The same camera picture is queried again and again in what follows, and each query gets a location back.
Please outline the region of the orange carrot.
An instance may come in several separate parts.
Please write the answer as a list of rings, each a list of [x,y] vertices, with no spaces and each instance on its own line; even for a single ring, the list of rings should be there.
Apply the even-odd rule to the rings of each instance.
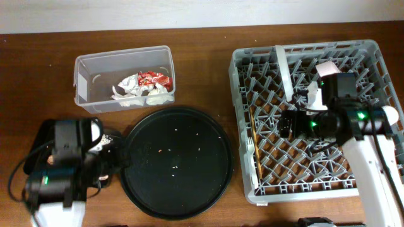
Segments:
[[[49,165],[53,165],[53,164],[54,164],[54,159],[53,159],[53,156],[52,156],[52,155],[50,155],[50,156],[48,157],[47,163],[48,163]]]

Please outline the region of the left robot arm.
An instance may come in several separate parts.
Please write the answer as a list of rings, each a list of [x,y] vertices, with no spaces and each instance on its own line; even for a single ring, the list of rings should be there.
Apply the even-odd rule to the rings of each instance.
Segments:
[[[45,120],[29,154],[17,165],[27,175],[21,197],[32,226],[81,226],[91,195],[128,166],[124,136],[96,117]]]

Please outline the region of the red snack wrapper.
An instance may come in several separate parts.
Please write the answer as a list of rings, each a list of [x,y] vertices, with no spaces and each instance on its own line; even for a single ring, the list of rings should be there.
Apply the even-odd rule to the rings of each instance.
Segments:
[[[163,87],[167,88],[169,91],[172,87],[172,78],[162,74],[156,73],[153,71],[147,71],[145,73],[139,72],[138,73],[138,84],[140,86],[143,85],[156,85],[160,84]]]

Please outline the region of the grey bowl with food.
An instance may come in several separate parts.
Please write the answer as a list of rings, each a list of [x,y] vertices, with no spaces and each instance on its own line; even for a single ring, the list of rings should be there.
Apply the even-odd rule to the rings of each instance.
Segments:
[[[276,50],[276,56],[277,56],[277,61],[278,61],[278,65],[279,65],[279,71],[280,71],[280,74],[282,77],[283,90],[285,92],[285,97],[288,102],[291,102],[294,92],[293,92],[292,80],[290,77],[290,71],[288,68],[287,56],[286,56],[284,48],[281,45],[276,45],[275,50]]]

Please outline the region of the white cup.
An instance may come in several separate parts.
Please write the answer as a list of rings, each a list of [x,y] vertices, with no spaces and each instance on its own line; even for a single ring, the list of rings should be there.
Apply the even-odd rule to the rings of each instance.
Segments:
[[[390,126],[392,126],[392,125],[394,125],[395,123],[398,122],[398,120],[399,120],[399,113],[398,113],[398,111],[397,111],[394,107],[385,105],[385,106],[382,107],[382,110],[383,110],[383,112],[384,112],[385,121],[386,121]]]

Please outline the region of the pink small bowl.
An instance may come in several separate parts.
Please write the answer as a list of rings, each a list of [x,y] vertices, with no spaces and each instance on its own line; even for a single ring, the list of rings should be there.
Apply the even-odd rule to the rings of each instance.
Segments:
[[[336,64],[332,61],[327,61],[316,65],[316,70],[321,78],[324,76],[341,73]]]

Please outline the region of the wooden chopstick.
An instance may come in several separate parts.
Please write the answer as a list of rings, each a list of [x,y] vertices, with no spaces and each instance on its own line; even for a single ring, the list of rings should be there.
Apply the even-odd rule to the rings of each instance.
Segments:
[[[258,171],[258,179],[262,179],[262,169],[260,164],[260,155],[259,155],[259,148],[258,148],[258,141],[256,135],[256,125],[254,121],[253,110],[249,107],[249,114],[250,114],[250,121],[251,121],[251,130],[252,130],[252,139],[254,143],[255,155],[256,155],[256,163],[257,163],[257,171]]]

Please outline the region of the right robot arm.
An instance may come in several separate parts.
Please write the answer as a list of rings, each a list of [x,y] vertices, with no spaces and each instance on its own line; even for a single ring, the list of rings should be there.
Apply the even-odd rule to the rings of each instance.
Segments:
[[[278,123],[280,137],[341,148],[355,177],[366,225],[403,226],[403,183],[392,130],[398,112],[360,100],[352,73],[323,76],[320,88],[326,109],[284,110]]]

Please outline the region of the white plastic fork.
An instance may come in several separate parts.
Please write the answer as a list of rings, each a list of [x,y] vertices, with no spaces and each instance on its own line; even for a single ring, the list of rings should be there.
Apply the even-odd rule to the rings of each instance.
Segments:
[[[258,175],[255,167],[255,162],[254,162],[254,153],[255,153],[255,147],[254,147],[254,141],[252,137],[248,137],[247,140],[247,157],[249,159],[249,164],[252,168],[251,172],[251,181],[255,189],[259,187],[259,182],[258,182]]]

